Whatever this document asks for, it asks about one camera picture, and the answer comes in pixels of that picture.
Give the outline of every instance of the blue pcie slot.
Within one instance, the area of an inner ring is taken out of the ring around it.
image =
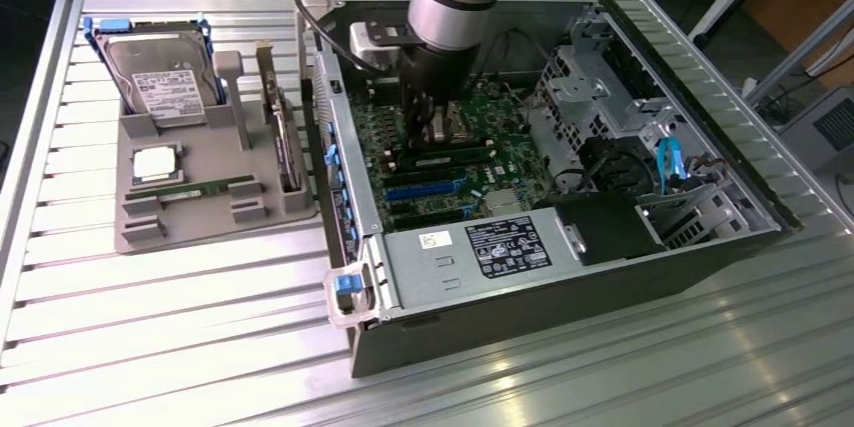
[[[400,187],[399,189],[389,189],[385,191],[385,200],[408,200],[417,199],[420,197],[431,197],[433,195],[449,195],[459,192],[459,187],[465,181],[465,177],[456,179],[451,182],[441,182],[437,184],[419,185],[415,187]]]

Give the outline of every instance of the aluminum table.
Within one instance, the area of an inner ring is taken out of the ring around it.
[[[56,0],[0,195],[4,427],[854,424],[854,223],[655,3],[616,1],[806,229],[674,297],[353,380],[320,217],[112,250],[117,91],[81,16],[204,12],[243,98],[267,39],[301,105],[292,0]]]

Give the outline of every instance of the hard drive label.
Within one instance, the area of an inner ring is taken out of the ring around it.
[[[192,70],[133,74],[133,83],[155,119],[201,113],[201,96]]]
[[[465,227],[480,273],[488,279],[548,267],[551,259],[531,217]]]

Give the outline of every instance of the blue clip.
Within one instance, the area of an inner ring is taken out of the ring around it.
[[[327,150],[325,155],[323,156],[323,161],[325,165],[331,165],[335,160],[335,154],[337,153],[337,144],[329,145],[329,150]]]
[[[84,17],[82,18],[82,35],[84,36],[89,36],[92,35],[92,26],[93,22],[92,22],[92,17]]]
[[[687,174],[682,165],[682,146],[675,137],[664,137],[658,144],[658,177],[662,182],[662,195],[667,193],[667,179],[676,175],[684,180]]]
[[[102,34],[127,34],[131,32],[131,28],[129,19],[104,19],[98,26],[98,30]]]
[[[364,289],[361,276],[357,274],[339,275],[332,281],[335,295],[357,294]]]

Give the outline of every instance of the metal bracket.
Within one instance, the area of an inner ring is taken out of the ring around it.
[[[371,42],[377,47],[403,47],[424,44],[424,41],[412,33],[407,24],[392,24],[371,20],[365,23],[365,29]]]

